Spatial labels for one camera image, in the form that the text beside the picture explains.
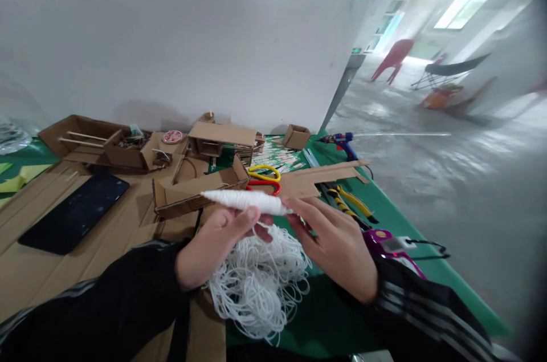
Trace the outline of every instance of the person's right hand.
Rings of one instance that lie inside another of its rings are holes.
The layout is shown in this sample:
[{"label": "person's right hand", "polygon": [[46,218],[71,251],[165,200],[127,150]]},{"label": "person's right hand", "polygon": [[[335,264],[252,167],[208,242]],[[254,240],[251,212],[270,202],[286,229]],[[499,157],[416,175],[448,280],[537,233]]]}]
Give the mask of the person's right hand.
[{"label": "person's right hand", "polygon": [[306,222],[295,214],[287,216],[306,255],[359,302],[372,303],[378,271],[357,223],[317,198],[283,198],[283,204]]}]

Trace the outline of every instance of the black cable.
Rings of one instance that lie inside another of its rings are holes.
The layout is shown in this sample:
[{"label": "black cable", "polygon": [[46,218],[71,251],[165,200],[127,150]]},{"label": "black cable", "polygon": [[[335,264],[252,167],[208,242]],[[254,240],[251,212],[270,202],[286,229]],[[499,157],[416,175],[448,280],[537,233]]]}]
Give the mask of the black cable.
[{"label": "black cable", "polygon": [[425,261],[427,259],[446,259],[446,258],[450,258],[450,254],[446,254],[446,247],[444,245],[441,245],[439,243],[436,243],[436,242],[432,242],[432,241],[424,241],[422,239],[406,239],[405,240],[406,243],[426,243],[426,244],[429,244],[429,245],[435,245],[437,247],[439,247],[439,255],[429,255],[427,257],[416,257],[416,258],[411,258],[413,261]]},{"label": "black cable", "polygon": [[370,171],[370,179],[374,181],[374,173],[372,172],[372,170],[370,169],[370,167],[368,165],[365,165],[365,167],[367,167]]}]

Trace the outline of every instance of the scissors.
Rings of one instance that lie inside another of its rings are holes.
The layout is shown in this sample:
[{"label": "scissors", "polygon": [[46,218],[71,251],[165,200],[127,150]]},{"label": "scissors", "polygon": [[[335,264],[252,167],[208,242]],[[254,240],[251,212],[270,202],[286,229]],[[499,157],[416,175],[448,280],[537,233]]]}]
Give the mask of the scissors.
[{"label": "scissors", "polygon": [[[258,169],[269,169],[275,174],[275,177],[270,178],[270,177],[266,177],[264,175],[260,175],[260,174],[252,172]],[[276,196],[279,194],[279,192],[281,191],[281,184],[279,184],[279,180],[281,179],[281,174],[274,167],[269,165],[255,165],[250,167],[248,171],[251,177],[258,178],[258,180],[249,181],[247,185],[247,190],[252,190],[251,185],[271,185],[273,187],[273,193],[271,193],[270,195]]]}]

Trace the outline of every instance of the white cord bundle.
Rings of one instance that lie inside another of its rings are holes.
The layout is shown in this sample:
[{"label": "white cord bundle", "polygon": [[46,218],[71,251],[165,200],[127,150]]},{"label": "white cord bundle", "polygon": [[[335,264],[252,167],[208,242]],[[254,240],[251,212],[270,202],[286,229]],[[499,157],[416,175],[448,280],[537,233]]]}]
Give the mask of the white cord bundle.
[{"label": "white cord bundle", "polygon": [[236,321],[240,332],[252,339],[272,344],[278,336],[279,345],[279,334],[309,293],[306,268],[312,263],[286,229],[273,225],[268,230],[271,243],[257,236],[239,241],[204,288],[211,290],[221,318]]},{"label": "white cord bundle", "polygon": [[246,210],[251,205],[258,207],[262,214],[287,215],[292,214],[293,210],[283,205],[281,200],[261,192],[249,192],[245,190],[215,190],[202,192],[208,200],[218,202],[230,208],[236,208],[241,211]]}]

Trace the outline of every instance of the person's left hand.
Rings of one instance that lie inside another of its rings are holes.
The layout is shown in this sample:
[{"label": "person's left hand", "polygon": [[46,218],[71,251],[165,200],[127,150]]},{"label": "person's left hand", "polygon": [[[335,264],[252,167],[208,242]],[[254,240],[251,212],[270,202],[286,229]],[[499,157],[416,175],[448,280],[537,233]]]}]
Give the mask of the person's left hand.
[{"label": "person's left hand", "polygon": [[207,220],[188,245],[177,255],[175,273],[182,291],[191,291],[203,285],[211,274],[224,262],[234,245],[245,237],[256,235],[266,242],[272,237],[258,220],[272,225],[268,215],[260,215],[257,207],[241,212],[231,208],[219,208]]}]

